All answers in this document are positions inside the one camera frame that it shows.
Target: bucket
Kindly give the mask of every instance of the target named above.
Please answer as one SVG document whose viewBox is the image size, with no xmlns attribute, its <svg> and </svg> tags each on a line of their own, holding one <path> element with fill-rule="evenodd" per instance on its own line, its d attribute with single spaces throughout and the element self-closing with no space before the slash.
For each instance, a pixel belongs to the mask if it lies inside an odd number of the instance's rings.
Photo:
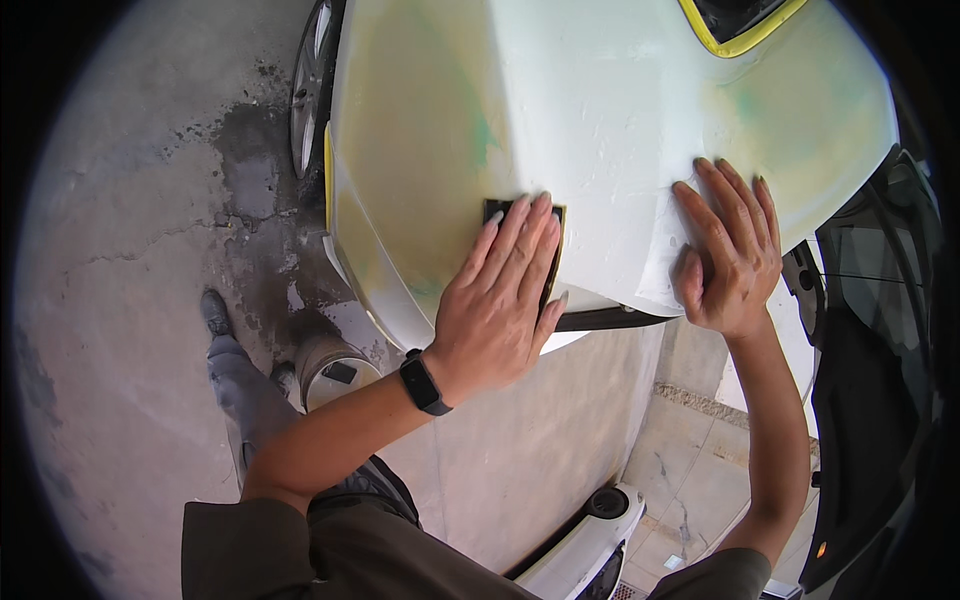
<svg viewBox="0 0 960 600">
<path fill-rule="evenodd" d="M 334 335 L 318 335 L 301 344 L 294 362 L 300 404 L 307 413 L 381 377 L 363 352 Z"/>
</svg>

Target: car wheel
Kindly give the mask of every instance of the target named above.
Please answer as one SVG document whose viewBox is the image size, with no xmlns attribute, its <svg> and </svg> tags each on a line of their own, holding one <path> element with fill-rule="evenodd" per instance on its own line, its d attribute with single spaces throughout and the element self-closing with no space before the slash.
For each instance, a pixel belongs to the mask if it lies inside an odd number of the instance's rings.
<svg viewBox="0 0 960 600">
<path fill-rule="evenodd" d="M 320 0 L 307 20 L 297 66 L 294 69 L 293 90 L 290 98 L 290 150 L 293 156 L 297 179 L 302 180 L 310 171 L 314 151 L 314 133 L 323 130 L 329 112 L 329 79 L 333 76 L 329 54 L 335 52 L 331 35 L 334 18 L 332 0 Z"/>
<path fill-rule="evenodd" d="M 587 514 L 597 518 L 618 518 L 630 508 L 627 494 L 617 488 L 603 488 L 590 495 Z"/>
</svg>

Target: smartwatch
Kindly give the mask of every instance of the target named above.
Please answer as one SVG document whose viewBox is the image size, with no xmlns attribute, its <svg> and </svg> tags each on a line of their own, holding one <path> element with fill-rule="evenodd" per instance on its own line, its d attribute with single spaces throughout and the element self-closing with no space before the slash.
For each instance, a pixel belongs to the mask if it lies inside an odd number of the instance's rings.
<svg viewBox="0 0 960 600">
<path fill-rule="evenodd" d="M 400 379 L 407 389 L 407 394 L 424 413 L 439 417 L 449 413 L 451 409 L 444 404 L 444 396 L 433 382 L 430 371 L 426 369 L 420 358 L 422 350 L 414 348 L 407 352 L 407 359 L 400 365 Z"/>
</svg>

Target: sleeve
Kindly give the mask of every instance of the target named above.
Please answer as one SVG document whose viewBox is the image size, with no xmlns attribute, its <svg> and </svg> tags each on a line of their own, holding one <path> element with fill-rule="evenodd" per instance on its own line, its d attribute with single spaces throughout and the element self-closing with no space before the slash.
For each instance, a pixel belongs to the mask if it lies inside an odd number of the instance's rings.
<svg viewBox="0 0 960 600">
<path fill-rule="evenodd" d="M 306 519 L 270 498 L 187 503 L 180 557 L 184 600 L 296 597 L 315 577 Z"/>
<path fill-rule="evenodd" d="M 728 548 L 667 575 L 649 600 L 757 600 L 770 581 L 770 561 L 751 548 Z"/>
</svg>

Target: black sanding block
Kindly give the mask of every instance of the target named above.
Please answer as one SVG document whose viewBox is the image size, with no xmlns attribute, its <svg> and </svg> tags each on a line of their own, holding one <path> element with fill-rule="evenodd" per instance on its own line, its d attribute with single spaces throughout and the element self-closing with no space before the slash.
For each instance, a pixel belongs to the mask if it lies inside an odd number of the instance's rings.
<svg viewBox="0 0 960 600">
<path fill-rule="evenodd" d="M 490 200 L 483 201 L 483 222 L 487 223 L 490 218 L 496 214 L 497 210 L 502 210 L 506 215 L 510 212 L 510 207 L 514 204 L 512 200 Z M 553 205 L 553 214 L 560 219 L 560 243 L 557 244 L 557 250 L 553 253 L 553 262 L 550 263 L 550 273 L 546 276 L 543 283 L 543 292 L 540 294 L 540 314 L 543 313 L 543 307 L 550 298 L 550 292 L 553 290 L 553 281 L 557 277 L 557 265 L 560 264 L 560 250 L 564 246 L 564 216 L 566 211 L 564 206 Z"/>
</svg>

